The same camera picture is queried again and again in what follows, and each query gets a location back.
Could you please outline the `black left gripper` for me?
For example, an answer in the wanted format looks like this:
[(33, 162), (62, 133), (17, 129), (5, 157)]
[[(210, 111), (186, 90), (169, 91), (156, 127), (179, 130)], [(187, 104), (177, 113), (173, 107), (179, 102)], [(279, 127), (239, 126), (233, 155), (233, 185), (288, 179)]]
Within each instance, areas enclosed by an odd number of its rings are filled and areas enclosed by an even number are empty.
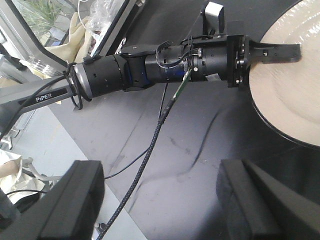
[(190, 38), (193, 48), (192, 82), (204, 82), (218, 75), (227, 87), (237, 88), (249, 77), (253, 63), (296, 63), (301, 59), (300, 44), (275, 44), (252, 41), (247, 35), (216, 34)]

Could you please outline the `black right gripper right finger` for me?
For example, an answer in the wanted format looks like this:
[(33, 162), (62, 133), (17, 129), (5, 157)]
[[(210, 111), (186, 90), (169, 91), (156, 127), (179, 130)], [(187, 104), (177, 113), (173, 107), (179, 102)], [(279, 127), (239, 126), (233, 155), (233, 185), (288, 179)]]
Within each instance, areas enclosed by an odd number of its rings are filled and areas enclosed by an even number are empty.
[(216, 194), (232, 240), (320, 238), (320, 206), (248, 160), (221, 161)]

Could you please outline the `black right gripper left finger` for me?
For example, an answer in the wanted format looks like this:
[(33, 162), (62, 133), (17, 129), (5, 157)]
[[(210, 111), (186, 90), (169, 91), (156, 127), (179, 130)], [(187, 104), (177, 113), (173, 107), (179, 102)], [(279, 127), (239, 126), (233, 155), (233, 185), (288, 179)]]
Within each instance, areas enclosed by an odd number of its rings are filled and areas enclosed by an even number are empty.
[(2, 240), (90, 240), (105, 196), (97, 160), (76, 160), (65, 175), (0, 234)]

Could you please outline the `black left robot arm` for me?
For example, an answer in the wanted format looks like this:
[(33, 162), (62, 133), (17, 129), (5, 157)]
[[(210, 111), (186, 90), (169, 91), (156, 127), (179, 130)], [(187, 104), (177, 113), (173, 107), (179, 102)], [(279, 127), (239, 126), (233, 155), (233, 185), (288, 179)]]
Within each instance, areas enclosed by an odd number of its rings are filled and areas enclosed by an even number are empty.
[(243, 34), (190, 36), (175, 46), (169, 41), (127, 46), (118, 54), (72, 62), (58, 77), (9, 87), (0, 96), (0, 133), (6, 135), (22, 114), (66, 98), (78, 97), (74, 106), (81, 109), (83, 101), (113, 92), (141, 91), (165, 82), (179, 83), (158, 118), (133, 183), (105, 226), (108, 230), (136, 188), (160, 130), (188, 82), (203, 82), (207, 76), (217, 74), (230, 88), (235, 88), (248, 79), (254, 63), (295, 63), (301, 57), (299, 44), (261, 43)]

